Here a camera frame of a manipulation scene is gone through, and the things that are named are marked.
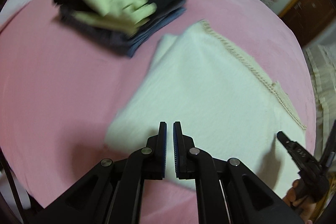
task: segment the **pillow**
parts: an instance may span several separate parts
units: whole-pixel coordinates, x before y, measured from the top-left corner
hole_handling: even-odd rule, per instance
[[[0,32],[8,22],[31,0],[7,0],[0,12]]]
[[[310,72],[316,106],[316,142],[314,156],[320,159],[336,119],[336,44],[316,45],[304,52]],[[336,160],[331,172],[336,172]]]

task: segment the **bed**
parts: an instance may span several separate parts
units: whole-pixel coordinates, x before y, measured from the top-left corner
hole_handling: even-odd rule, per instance
[[[129,59],[61,25],[51,0],[32,0],[0,33],[0,142],[19,181],[43,206],[105,157],[106,130],[146,75],[157,42],[198,20],[253,56],[279,81],[315,146],[315,99],[302,50],[259,0],[188,0],[184,15]],[[196,193],[146,182],[141,223],[197,223]]]

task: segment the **white blanket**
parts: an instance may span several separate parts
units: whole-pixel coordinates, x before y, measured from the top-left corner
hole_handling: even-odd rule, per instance
[[[110,125],[105,142],[131,153],[167,122],[166,178],[176,179],[172,126],[213,157],[240,159],[279,196],[284,196],[298,169],[276,140],[284,131],[305,144],[305,126],[278,83],[234,43],[215,33],[206,21],[182,35],[165,35],[141,87]]]

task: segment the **wooden cabinet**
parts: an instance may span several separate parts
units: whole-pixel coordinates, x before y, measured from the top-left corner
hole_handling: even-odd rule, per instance
[[[283,17],[301,47],[307,45],[335,18],[330,0],[299,0]]]

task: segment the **white towel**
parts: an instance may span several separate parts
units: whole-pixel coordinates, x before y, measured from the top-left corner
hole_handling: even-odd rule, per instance
[[[251,56],[206,21],[162,38],[144,82],[110,125],[105,142],[131,153],[157,134],[161,121],[167,122],[166,178],[174,183],[195,187],[192,180],[176,179],[175,121],[196,147],[218,159],[240,159],[279,196],[298,178],[276,140],[282,130],[305,144],[305,126],[289,98]]]

